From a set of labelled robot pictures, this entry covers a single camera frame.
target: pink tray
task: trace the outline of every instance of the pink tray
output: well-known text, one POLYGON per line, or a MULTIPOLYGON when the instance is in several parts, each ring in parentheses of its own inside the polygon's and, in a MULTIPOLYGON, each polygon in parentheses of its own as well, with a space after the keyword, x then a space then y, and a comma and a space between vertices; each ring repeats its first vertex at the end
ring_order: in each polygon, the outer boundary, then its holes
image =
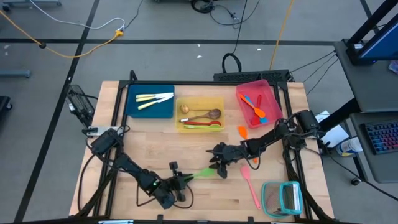
POLYGON ((276 102, 273 94, 273 90, 268 85, 267 80, 258 80, 238 85, 236 87, 236 97, 249 128, 258 128, 268 124, 274 125, 277 119, 283 117, 282 111, 280 110, 278 102, 276 102), (254 110, 239 97, 240 94, 247 96, 253 102, 255 107, 257 107, 258 96, 261 95, 260 109, 262 109, 266 114, 267 121, 265 123, 260 123, 258 125, 253 125, 251 123, 253 117, 257 115, 255 115, 254 110))

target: yellow tray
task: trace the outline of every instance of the yellow tray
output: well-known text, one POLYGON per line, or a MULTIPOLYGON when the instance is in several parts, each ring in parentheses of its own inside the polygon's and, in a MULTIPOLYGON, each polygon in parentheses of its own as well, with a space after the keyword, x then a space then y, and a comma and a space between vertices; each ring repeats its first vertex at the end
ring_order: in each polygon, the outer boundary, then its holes
MULTIPOLYGON (((175 126, 177 131, 180 133, 209 133, 209 132, 219 132, 224 130, 225 119, 224 119, 224 99, 222 97, 186 97, 177 98, 175 101, 175 126), (180 110, 181 105, 187 105, 190 111, 183 114, 180 110), (203 129, 188 129, 184 128, 184 123, 180 122, 181 119, 191 118, 194 116, 200 116, 206 114, 208 111, 193 111, 193 110, 212 110, 220 109, 221 116, 214 121, 219 121, 221 123, 220 128, 203 128, 203 129)), ((192 121, 209 123, 213 121, 210 118, 198 118, 192 121)))

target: blue tray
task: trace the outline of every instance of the blue tray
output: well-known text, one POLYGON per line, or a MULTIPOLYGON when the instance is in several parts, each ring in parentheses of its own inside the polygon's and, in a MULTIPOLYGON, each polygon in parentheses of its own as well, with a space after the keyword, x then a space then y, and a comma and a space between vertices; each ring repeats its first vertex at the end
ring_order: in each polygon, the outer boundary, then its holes
POLYGON ((174 86, 131 85, 129 89, 129 96, 127 98, 126 114, 132 118, 172 118, 174 110, 174 97, 161 103, 155 103, 154 105, 142 110, 138 110, 138 106, 155 101, 156 99, 137 103, 136 95, 158 93, 174 93, 174 86))

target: teal basket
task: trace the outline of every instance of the teal basket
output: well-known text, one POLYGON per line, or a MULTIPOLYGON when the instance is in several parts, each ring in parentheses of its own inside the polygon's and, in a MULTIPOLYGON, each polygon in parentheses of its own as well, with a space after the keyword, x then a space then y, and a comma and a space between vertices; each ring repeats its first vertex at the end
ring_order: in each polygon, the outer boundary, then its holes
POLYGON ((265 182, 261 194, 262 210, 272 218, 300 215, 303 212, 303 197, 296 181, 265 182))

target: green utensil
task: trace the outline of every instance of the green utensil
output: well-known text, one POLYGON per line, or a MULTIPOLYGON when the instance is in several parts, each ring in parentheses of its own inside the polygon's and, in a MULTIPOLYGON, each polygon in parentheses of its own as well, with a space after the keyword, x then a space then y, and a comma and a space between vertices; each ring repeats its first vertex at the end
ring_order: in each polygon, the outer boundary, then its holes
POLYGON ((212 175, 215 175, 216 171, 215 169, 212 168, 204 168, 200 172, 193 174, 189 177, 211 177, 212 175))
POLYGON ((184 128, 189 129, 200 129, 200 128, 220 128, 221 126, 218 124, 212 124, 210 126, 201 126, 201 125, 184 125, 184 128))

